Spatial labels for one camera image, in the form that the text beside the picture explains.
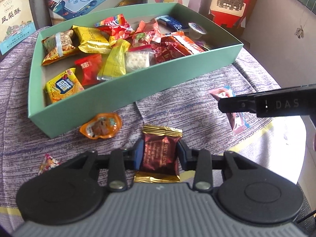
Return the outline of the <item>person's right hand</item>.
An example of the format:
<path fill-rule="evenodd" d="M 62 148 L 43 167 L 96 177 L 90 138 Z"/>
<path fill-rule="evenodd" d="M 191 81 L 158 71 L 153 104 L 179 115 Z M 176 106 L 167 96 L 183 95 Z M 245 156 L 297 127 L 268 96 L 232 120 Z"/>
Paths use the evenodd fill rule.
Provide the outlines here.
<path fill-rule="evenodd" d="M 313 150 L 316 152 L 316 134 L 313 137 L 312 145 L 313 145 Z"/>

